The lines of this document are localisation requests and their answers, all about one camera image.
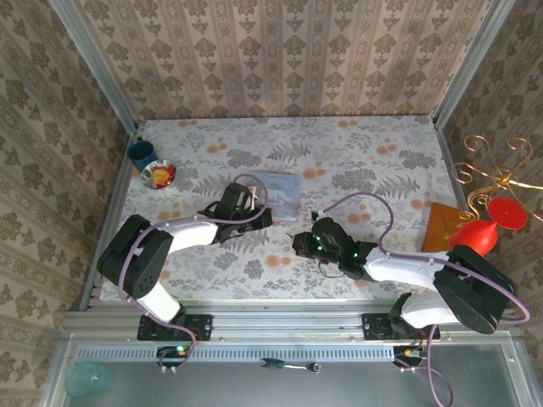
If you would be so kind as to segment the clear plastic bag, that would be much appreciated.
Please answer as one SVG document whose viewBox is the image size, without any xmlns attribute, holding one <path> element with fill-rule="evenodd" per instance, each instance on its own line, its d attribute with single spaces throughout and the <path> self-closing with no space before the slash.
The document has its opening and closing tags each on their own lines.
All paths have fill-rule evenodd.
<svg viewBox="0 0 543 407">
<path fill-rule="evenodd" d="M 249 172 L 266 187 L 267 205 L 274 219 L 295 221 L 298 219 L 302 179 L 300 175 L 263 170 Z"/>
</svg>

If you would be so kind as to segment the floral tablecloth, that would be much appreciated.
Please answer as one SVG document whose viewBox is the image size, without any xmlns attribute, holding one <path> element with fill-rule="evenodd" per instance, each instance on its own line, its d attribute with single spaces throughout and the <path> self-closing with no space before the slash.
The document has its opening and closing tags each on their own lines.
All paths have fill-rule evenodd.
<svg viewBox="0 0 543 407">
<path fill-rule="evenodd" d="M 410 287 L 326 278 L 294 253 L 293 236 L 325 210 L 356 240 L 418 251 L 431 203 L 456 205 L 445 141 L 427 116 L 155 120 L 141 136 L 177 176 L 154 191 L 133 172 L 123 217 L 194 216 L 253 170 L 302 179 L 297 220 L 169 255 L 160 280 L 180 300 L 397 298 Z"/>
</svg>

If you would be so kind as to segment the red and yellow snack packet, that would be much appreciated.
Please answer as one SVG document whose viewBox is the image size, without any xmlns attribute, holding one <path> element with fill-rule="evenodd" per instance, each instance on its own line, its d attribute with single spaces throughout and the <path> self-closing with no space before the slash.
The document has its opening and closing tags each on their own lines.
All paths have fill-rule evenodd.
<svg viewBox="0 0 543 407">
<path fill-rule="evenodd" d="M 168 166 L 157 166 L 152 170 L 152 182 L 154 189 L 161 189 L 169 186 L 175 179 L 176 167 L 174 164 Z"/>
</svg>

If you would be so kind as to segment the leaf-patterned bowl with blue rim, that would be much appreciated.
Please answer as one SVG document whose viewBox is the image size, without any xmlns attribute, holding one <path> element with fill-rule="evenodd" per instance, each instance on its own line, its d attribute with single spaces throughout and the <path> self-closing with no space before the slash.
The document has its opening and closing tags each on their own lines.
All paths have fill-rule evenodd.
<svg viewBox="0 0 543 407">
<path fill-rule="evenodd" d="M 157 166 L 159 167 L 168 166 L 169 164 L 174 164 L 174 163 L 167 159 L 157 159 L 154 162 L 148 164 L 141 173 L 141 179 L 142 179 L 143 185 L 148 188 L 154 189 L 153 182 L 152 182 L 152 170 Z"/>
</svg>

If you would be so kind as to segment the brown wooden board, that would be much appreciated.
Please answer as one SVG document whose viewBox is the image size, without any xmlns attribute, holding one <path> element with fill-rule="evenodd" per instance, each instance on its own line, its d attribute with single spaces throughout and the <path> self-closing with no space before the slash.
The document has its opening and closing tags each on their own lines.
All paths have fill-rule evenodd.
<svg viewBox="0 0 543 407">
<path fill-rule="evenodd" d="M 467 211 L 432 202 L 422 251 L 425 253 L 450 251 L 451 237 L 471 219 L 472 216 Z"/>
</svg>

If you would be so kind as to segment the dark blue ceramic mug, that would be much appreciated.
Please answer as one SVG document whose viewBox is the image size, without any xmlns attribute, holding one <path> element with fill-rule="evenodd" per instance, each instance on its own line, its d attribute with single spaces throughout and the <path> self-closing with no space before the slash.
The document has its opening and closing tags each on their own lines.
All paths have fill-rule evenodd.
<svg viewBox="0 0 543 407">
<path fill-rule="evenodd" d="M 158 159 L 154 145 L 141 137 L 129 146 L 127 157 L 138 172 L 142 172 L 148 164 Z"/>
</svg>

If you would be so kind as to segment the small black controller board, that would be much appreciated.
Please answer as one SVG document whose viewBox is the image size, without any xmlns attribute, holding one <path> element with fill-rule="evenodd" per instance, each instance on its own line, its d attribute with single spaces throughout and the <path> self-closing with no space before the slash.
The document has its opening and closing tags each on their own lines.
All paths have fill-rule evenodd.
<svg viewBox="0 0 543 407">
<path fill-rule="evenodd" d="M 399 367 L 420 366 L 427 359 L 422 346 L 394 346 L 394 361 Z"/>
<path fill-rule="evenodd" d="M 178 368 L 187 358 L 188 347 L 185 345 L 162 346 L 156 351 L 157 365 L 161 370 Z"/>
</svg>

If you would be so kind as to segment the grey metal panel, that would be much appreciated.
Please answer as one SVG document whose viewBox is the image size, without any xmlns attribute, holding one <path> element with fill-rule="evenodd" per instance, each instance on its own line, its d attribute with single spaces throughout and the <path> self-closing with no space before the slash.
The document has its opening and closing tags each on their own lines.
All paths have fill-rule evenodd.
<svg viewBox="0 0 543 407">
<path fill-rule="evenodd" d="M 543 407 L 523 345 L 509 337 L 437 341 L 430 368 L 392 361 L 317 362 L 319 373 L 267 369 L 250 362 L 194 361 L 162 371 L 156 361 L 78 360 L 71 344 L 56 359 L 40 407 Z M 109 369 L 106 393 L 69 397 L 76 363 Z"/>
</svg>

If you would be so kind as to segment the translucent green plastic cup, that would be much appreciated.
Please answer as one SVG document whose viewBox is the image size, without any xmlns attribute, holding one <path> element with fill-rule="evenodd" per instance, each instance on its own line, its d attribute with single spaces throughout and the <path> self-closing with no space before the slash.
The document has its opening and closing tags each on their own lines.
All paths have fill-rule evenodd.
<svg viewBox="0 0 543 407">
<path fill-rule="evenodd" d="M 76 363 L 67 374 L 64 389 L 73 399 L 97 396 L 110 390 L 113 374 L 106 367 L 91 361 Z"/>
</svg>

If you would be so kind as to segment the aluminium front rail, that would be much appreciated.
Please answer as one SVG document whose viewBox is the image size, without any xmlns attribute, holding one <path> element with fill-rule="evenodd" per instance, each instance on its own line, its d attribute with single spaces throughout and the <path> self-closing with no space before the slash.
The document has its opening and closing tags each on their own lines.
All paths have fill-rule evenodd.
<svg viewBox="0 0 543 407">
<path fill-rule="evenodd" d="M 213 343 L 359 343 L 366 313 L 386 313 L 391 300 L 217 300 L 184 302 L 187 313 L 212 316 Z M 64 330 L 79 337 L 134 341 L 141 311 L 132 304 L 95 301 L 72 311 Z"/>
</svg>

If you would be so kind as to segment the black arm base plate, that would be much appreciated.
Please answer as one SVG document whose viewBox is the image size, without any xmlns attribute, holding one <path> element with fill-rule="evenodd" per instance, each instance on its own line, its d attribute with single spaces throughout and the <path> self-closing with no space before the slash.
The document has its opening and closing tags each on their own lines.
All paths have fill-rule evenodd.
<svg viewBox="0 0 543 407">
<path fill-rule="evenodd" d="M 197 342 L 209 342 L 213 327 L 213 316 L 187 315 L 184 327 L 193 333 Z M 157 324 L 148 316 L 143 315 L 139 321 L 137 340 L 144 342 L 183 342 L 190 341 L 191 337 L 183 331 Z"/>
<path fill-rule="evenodd" d="M 415 328 L 400 316 L 386 313 L 363 314 L 361 322 L 367 341 L 420 340 L 428 338 L 431 331 L 431 326 Z"/>
</svg>

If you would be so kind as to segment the green-handled ratchet wrench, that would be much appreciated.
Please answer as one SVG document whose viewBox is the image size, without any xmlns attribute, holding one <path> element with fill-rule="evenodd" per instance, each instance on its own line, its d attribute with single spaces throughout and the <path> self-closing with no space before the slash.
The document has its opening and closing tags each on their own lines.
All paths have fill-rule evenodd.
<svg viewBox="0 0 543 407">
<path fill-rule="evenodd" d="M 273 358 L 263 358 L 260 360 L 260 366 L 267 369 L 283 370 L 283 369 L 293 369 L 293 370 L 302 370 L 309 373 L 319 373 L 322 369 L 322 365 L 317 362 L 307 362 L 307 363 L 294 363 L 287 362 L 284 360 L 273 359 Z"/>
</svg>

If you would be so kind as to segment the aluminium side rail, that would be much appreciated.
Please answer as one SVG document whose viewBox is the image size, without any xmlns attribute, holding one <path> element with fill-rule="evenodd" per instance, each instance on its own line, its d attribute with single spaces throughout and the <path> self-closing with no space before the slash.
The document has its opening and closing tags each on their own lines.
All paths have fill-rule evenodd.
<svg viewBox="0 0 543 407">
<path fill-rule="evenodd" d="M 78 305 L 73 307 L 74 311 L 85 311 L 88 308 L 89 302 L 92 298 L 92 291 L 101 282 L 102 276 L 98 273 L 97 269 L 98 260 L 117 231 L 117 225 L 126 199 L 126 192 L 134 169 L 134 165 L 128 158 L 127 152 L 129 147 L 142 135 L 143 130 L 144 125 L 136 125 L 135 132 L 128 138 L 126 150 L 122 155 L 122 161 L 118 176 L 116 178 L 115 186 L 110 196 L 109 207 L 104 218 L 104 223 L 98 239 L 95 254 L 89 268 L 87 282 L 82 291 Z"/>
</svg>

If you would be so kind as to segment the aluminium frame post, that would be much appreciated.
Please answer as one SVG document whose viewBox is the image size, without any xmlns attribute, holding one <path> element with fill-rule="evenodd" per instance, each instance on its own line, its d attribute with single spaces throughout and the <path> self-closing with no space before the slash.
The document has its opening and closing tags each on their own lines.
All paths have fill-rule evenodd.
<svg viewBox="0 0 543 407">
<path fill-rule="evenodd" d="M 50 3 L 125 130 L 130 136 L 135 135 L 138 128 L 137 118 L 99 51 L 98 44 L 92 38 L 82 13 L 77 10 L 73 0 L 50 0 Z"/>
<path fill-rule="evenodd" d="M 435 111 L 433 121 L 436 128 L 443 128 L 451 117 L 515 2 L 516 0 L 491 0 L 480 27 Z"/>
</svg>

